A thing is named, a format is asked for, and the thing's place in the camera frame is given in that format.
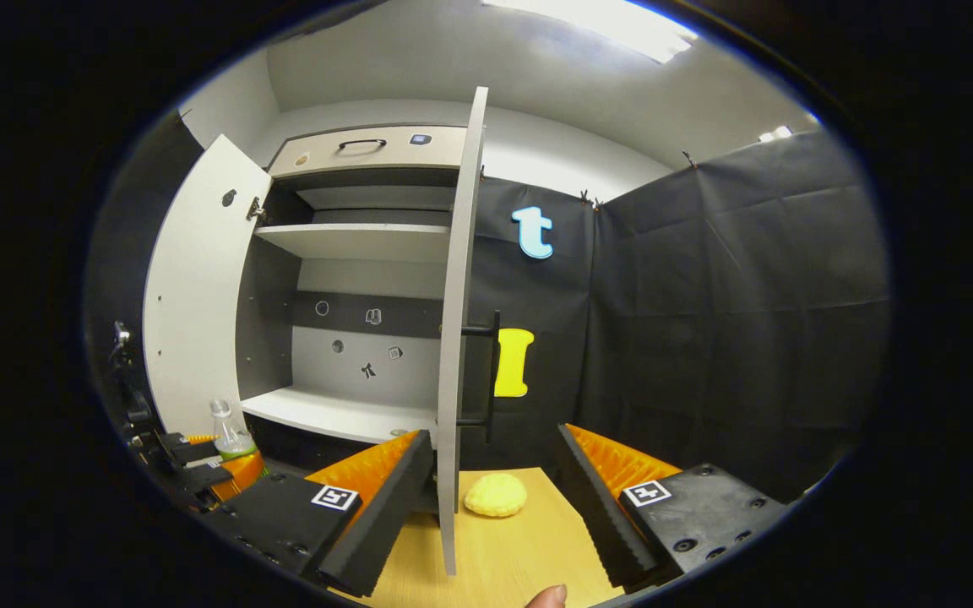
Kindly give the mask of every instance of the plastic bottle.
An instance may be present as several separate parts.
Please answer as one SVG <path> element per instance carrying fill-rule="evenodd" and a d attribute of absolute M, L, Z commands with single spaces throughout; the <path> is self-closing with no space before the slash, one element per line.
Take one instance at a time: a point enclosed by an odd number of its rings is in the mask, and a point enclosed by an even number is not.
<path fill-rule="evenodd" d="M 213 436 L 216 437 L 216 451 L 219 451 L 225 461 L 258 451 L 258 446 L 254 445 L 254 438 L 250 436 L 250 432 L 232 420 L 231 405 L 228 405 L 227 401 L 213 399 L 209 404 L 209 410 L 212 411 L 215 423 Z"/>

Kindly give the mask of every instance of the bottle cap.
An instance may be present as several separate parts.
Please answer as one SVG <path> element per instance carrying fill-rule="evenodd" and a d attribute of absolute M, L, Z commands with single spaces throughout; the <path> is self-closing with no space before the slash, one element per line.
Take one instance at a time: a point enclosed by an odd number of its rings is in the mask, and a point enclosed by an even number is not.
<path fill-rule="evenodd" d="M 212 411 L 216 418 L 231 418 L 231 405 L 223 399 L 213 399 L 209 404 L 209 411 Z"/>

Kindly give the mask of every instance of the door hinge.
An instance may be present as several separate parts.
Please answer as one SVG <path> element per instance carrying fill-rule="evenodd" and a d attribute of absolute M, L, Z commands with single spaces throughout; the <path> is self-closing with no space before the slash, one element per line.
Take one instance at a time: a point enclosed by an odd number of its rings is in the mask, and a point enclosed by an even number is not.
<path fill-rule="evenodd" d="M 260 199 L 258 199 L 256 196 L 254 197 L 253 203 L 250 203 L 250 209 L 247 211 L 247 222 L 249 220 L 253 220 L 254 218 L 258 218 L 258 223 L 262 222 L 262 220 L 268 219 L 265 210 L 262 209 Z"/>

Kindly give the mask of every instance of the black handle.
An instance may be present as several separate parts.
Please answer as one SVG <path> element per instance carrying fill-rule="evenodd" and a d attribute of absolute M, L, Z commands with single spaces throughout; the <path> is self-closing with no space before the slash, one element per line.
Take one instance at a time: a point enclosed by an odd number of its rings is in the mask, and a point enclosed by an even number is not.
<path fill-rule="evenodd" d="M 343 144 L 340 144 L 340 149 L 344 149 L 344 146 L 351 145 L 351 144 L 378 144 L 378 147 L 382 147 L 386 143 L 387 142 L 385 141 L 385 139 L 352 139 L 352 141 L 350 142 L 344 142 Z"/>
<path fill-rule="evenodd" d="M 494 384 L 497 383 L 497 367 L 501 351 L 499 350 L 497 336 L 502 331 L 502 312 L 494 311 L 494 324 L 490 327 L 483 326 L 464 326 L 460 328 L 462 335 L 474 335 L 478 338 L 492 338 L 490 351 L 490 383 L 487 384 L 486 415 L 482 418 L 462 418 L 456 421 L 457 426 L 483 426 L 486 428 L 486 445 L 489 446 L 494 435 Z"/>

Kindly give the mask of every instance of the green liquid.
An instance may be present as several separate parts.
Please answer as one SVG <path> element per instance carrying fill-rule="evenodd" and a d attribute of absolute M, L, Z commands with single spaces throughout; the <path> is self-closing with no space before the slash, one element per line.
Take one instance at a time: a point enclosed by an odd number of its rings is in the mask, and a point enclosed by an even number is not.
<path fill-rule="evenodd" d="M 217 453 L 220 454 L 220 457 L 224 459 L 225 462 L 227 462 L 229 461 L 229 459 L 242 458 L 244 457 L 244 455 L 250 455 L 252 453 L 256 453 L 256 451 L 258 451 L 258 448 L 255 447 L 254 449 L 248 450 L 245 453 L 222 453 L 220 450 L 216 450 L 216 451 Z M 258 478 L 265 477 L 267 474 L 269 474 L 269 467 L 262 466 L 262 473 L 258 475 Z"/>

